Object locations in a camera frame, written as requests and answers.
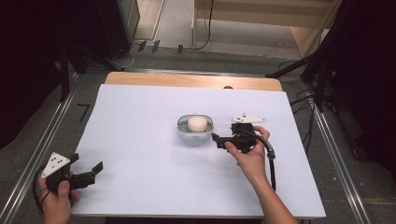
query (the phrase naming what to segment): black cable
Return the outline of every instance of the black cable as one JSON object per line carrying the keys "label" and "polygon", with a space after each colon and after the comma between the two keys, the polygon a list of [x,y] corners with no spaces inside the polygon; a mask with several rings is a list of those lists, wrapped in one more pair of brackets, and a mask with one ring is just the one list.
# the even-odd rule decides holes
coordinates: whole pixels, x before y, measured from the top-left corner
{"label": "black cable", "polygon": [[209,39],[210,39],[210,24],[212,23],[213,2],[214,2],[214,0],[212,0],[212,5],[211,5],[211,7],[210,7],[210,15],[209,15],[209,34],[207,35],[206,43],[205,43],[203,46],[201,46],[200,48],[198,48],[198,49],[203,49],[203,48],[207,45],[207,43],[209,42]]}
{"label": "black cable", "polygon": [[280,71],[280,67],[283,65],[283,64],[285,64],[285,63],[296,63],[297,61],[295,61],[295,60],[293,60],[293,61],[285,61],[285,62],[283,62],[283,63],[280,63],[279,64],[279,66],[277,67],[278,68],[278,70]]}
{"label": "black cable", "polygon": [[36,191],[36,183],[37,183],[37,178],[38,175],[40,174],[40,172],[46,167],[46,164],[41,165],[37,171],[35,171],[35,177],[33,179],[33,183],[32,183],[32,190],[33,190],[33,197],[35,199],[35,205],[37,206],[37,208],[39,209],[39,211],[41,212],[41,214],[44,214],[43,212],[43,207],[41,206],[42,201],[40,202],[40,200],[38,199],[38,195],[37,195],[37,191]]}
{"label": "black cable", "polygon": [[306,97],[314,96],[314,94],[310,94],[310,95],[306,95],[304,98],[301,98],[301,97],[300,97],[300,94],[301,94],[301,93],[307,92],[307,91],[312,91],[312,90],[313,90],[313,89],[308,89],[308,90],[305,90],[305,91],[299,91],[299,92],[297,92],[296,97],[297,97],[298,99],[302,100],[302,99],[304,99],[304,98],[306,98]]}
{"label": "black cable", "polygon": [[313,128],[313,125],[314,125],[315,106],[316,106],[315,103],[313,103],[311,118],[309,119],[308,133],[306,134],[306,136],[305,136],[305,138],[303,140],[303,143],[304,143],[305,140],[306,140],[306,137],[308,136],[308,143],[306,144],[306,147],[305,147],[305,154],[306,155],[308,154],[309,145],[311,144],[311,140],[312,140],[312,128]]}
{"label": "black cable", "polygon": [[[204,25],[205,25],[206,32],[209,33],[209,30],[207,29],[207,26],[206,26],[206,17],[204,17]],[[210,39],[209,39],[209,42],[210,42],[209,48],[212,48],[212,41],[210,41]]]}
{"label": "black cable", "polygon": [[40,206],[41,206],[41,207],[43,207],[43,202],[44,202],[44,200],[47,198],[47,196],[49,196],[49,194],[50,194],[50,191],[48,190],[48,192],[46,193],[46,195],[44,195],[43,199],[41,199],[41,203],[40,203]]}
{"label": "black cable", "polygon": [[257,136],[255,133],[251,133],[248,132],[246,130],[243,129],[238,129],[235,128],[236,130],[243,132],[243,133],[247,133],[253,137],[255,137],[257,140],[259,140],[267,149],[267,158],[268,161],[270,162],[270,173],[271,173],[271,186],[273,188],[274,191],[276,191],[276,177],[275,177],[275,165],[274,165],[274,159],[275,159],[275,152],[273,147],[271,146],[271,144],[268,142],[268,140],[263,139],[259,136]]}
{"label": "black cable", "polygon": [[304,100],[306,100],[306,98],[314,98],[314,95],[307,95],[304,98],[300,98],[300,97],[298,97],[298,98],[299,98],[298,100],[290,102],[290,106],[295,105],[296,103],[299,103],[301,101],[304,101]]}
{"label": "black cable", "polygon": [[297,114],[298,112],[307,109],[310,106],[309,103],[305,103],[301,105],[297,110],[293,111],[293,115]]}

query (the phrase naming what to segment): table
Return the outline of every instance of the table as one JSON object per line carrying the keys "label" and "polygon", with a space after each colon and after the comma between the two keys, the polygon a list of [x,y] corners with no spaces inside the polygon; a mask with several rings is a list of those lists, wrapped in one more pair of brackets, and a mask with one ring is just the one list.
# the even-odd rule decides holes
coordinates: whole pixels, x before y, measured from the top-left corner
{"label": "table", "polygon": [[[224,86],[235,90],[219,89]],[[247,105],[255,108],[244,109]],[[86,171],[98,160],[105,168],[96,184],[81,192],[85,200],[75,204],[73,214],[261,218],[257,196],[234,158],[210,139],[186,141],[177,135],[177,119],[197,108],[196,112],[210,115],[220,136],[231,134],[235,111],[265,114],[280,158],[276,159],[279,197],[297,217],[325,216],[289,102],[277,80],[145,73],[111,73],[101,86],[76,151],[85,162],[74,164],[73,170]]]}
{"label": "table", "polygon": [[181,75],[165,73],[126,73],[112,72],[108,74],[106,84],[176,86],[176,87],[233,87],[238,90],[282,91],[279,80],[258,77],[226,77]]}
{"label": "table", "polygon": [[[302,57],[313,48],[324,29],[332,26],[342,0],[215,0],[212,20],[290,26]],[[193,46],[197,19],[209,19],[211,0],[195,0]]]}

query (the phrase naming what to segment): wrist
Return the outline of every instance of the wrist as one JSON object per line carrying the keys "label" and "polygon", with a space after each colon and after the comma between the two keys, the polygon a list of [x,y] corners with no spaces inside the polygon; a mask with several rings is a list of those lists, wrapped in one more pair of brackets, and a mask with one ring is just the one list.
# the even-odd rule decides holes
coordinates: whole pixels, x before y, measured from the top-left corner
{"label": "wrist", "polygon": [[252,181],[250,181],[250,184],[253,186],[253,188],[256,191],[263,189],[267,190],[272,188],[270,182],[266,177],[254,178]]}
{"label": "wrist", "polygon": [[53,218],[44,218],[45,224],[67,224],[67,221],[54,220]]}

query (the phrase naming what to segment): cable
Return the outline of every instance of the cable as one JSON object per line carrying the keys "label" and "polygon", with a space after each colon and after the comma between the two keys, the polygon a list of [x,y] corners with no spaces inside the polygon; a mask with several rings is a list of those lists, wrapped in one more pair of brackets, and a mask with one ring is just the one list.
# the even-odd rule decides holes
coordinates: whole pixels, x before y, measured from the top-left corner
{"label": "cable", "polygon": [[272,186],[273,190],[276,191],[276,177],[275,177],[275,165],[274,165],[275,152],[274,152],[274,149],[271,146],[270,142],[268,142],[267,139],[257,136],[255,133],[251,133],[246,130],[238,129],[238,128],[234,128],[234,129],[253,136],[257,140],[262,142],[262,144],[265,146],[265,148],[267,149],[267,158],[268,158],[268,161],[270,162],[271,186]]}
{"label": "cable", "polygon": [[306,137],[308,137],[308,143],[306,144],[305,147],[305,154],[308,154],[308,149],[309,149],[309,145],[311,144],[311,139],[312,139],[312,128],[314,125],[314,115],[315,115],[315,103],[313,103],[312,105],[312,113],[311,113],[311,118],[309,119],[309,128],[308,128],[308,133],[306,134],[303,143],[305,143]]}
{"label": "cable", "polygon": [[293,115],[297,114],[298,112],[300,112],[302,110],[307,109],[309,106],[310,106],[310,104],[307,104],[307,103],[301,105],[297,110],[293,111]]}
{"label": "cable", "polygon": [[40,200],[38,199],[38,195],[37,195],[37,191],[36,191],[36,183],[37,183],[37,178],[38,175],[40,174],[40,172],[46,167],[46,164],[41,165],[37,171],[35,171],[35,177],[33,179],[33,183],[32,183],[32,190],[33,190],[33,197],[35,199],[35,205],[37,206],[37,208],[39,209],[41,215],[44,214],[43,212],[43,207],[42,207],[42,203],[44,201],[44,199],[47,197],[47,195],[50,193],[50,191],[47,193],[47,195],[43,198],[43,200],[40,202]]}
{"label": "cable", "polygon": [[307,95],[304,98],[300,98],[298,100],[290,102],[290,105],[295,105],[296,103],[299,103],[301,101],[304,101],[306,98],[314,98],[314,95]]}
{"label": "cable", "polygon": [[203,46],[201,46],[200,48],[196,49],[196,50],[203,49],[203,48],[207,45],[207,42],[209,42],[209,39],[210,39],[210,24],[212,23],[213,2],[214,2],[214,0],[212,0],[212,5],[211,5],[211,7],[210,7],[210,15],[209,15],[209,34],[207,35],[206,43],[205,43]]}
{"label": "cable", "polygon": [[140,46],[140,44],[131,47],[131,49],[129,50],[129,55],[131,56],[132,61],[131,61],[128,65],[121,65],[121,64],[116,63],[116,62],[114,62],[114,61],[111,61],[111,62],[114,63],[116,66],[118,66],[118,67],[120,67],[120,68],[127,68],[127,67],[130,67],[130,66],[134,63],[134,56],[132,56],[132,50],[135,49],[135,48],[137,48],[138,46]]}
{"label": "cable", "polygon": [[295,61],[295,60],[292,60],[292,61],[285,61],[285,62],[283,62],[283,63],[280,63],[279,66],[278,66],[277,68],[278,68],[278,70],[280,71],[280,67],[281,67],[283,64],[285,64],[285,63],[295,63],[295,62],[297,62],[297,61]]}
{"label": "cable", "polygon": [[[204,13],[205,13],[205,15],[206,15],[205,1],[204,1]],[[205,25],[206,32],[209,34],[209,30],[207,29],[207,26],[206,26],[206,17],[204,17],[204,25]],[[211,48],[212,48],[212,41],[209,39],[209,42],[210,42],[210,47],[209,47],[209,49],[211,49]]]}

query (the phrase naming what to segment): wooden table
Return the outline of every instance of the wooden table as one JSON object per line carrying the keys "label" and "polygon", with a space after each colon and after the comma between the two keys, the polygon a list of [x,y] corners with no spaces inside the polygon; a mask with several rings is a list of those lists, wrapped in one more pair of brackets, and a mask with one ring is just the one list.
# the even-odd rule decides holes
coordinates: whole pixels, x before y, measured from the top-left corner
{"label": "wooden table", "polygon": [[[193,46],[197,19],[209,19],[211,0],[195,0]],[[342,0],[216,0],[212,20],[290,26],[302,57],[332,25]]]}
{"label": "wooden table", "polygon": [[224,88],[229,86],[238,90],[282,91],[279,80],[274,78],[181,75],[165,73],[112,72],[108,74],[105,84],[204,88]]}

